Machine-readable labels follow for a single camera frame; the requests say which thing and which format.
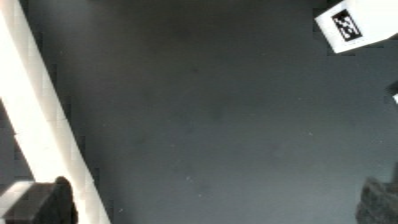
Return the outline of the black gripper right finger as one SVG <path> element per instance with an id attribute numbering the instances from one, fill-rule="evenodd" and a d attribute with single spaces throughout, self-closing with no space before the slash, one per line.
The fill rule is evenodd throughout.
<path id="1" fill-rule="evenodd" d="M 398 224 L 398 183 L 369 177 L 360 190 L 357 224 Z"/>

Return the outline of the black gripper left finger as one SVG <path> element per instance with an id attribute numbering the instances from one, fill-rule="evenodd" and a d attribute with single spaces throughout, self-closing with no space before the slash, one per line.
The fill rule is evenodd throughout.
<path id="1" fill-rule="evenodd" d="M 53 182 L 17 181 L 0 193 L 0 224 L 78 224 L 72 188 Z"/>

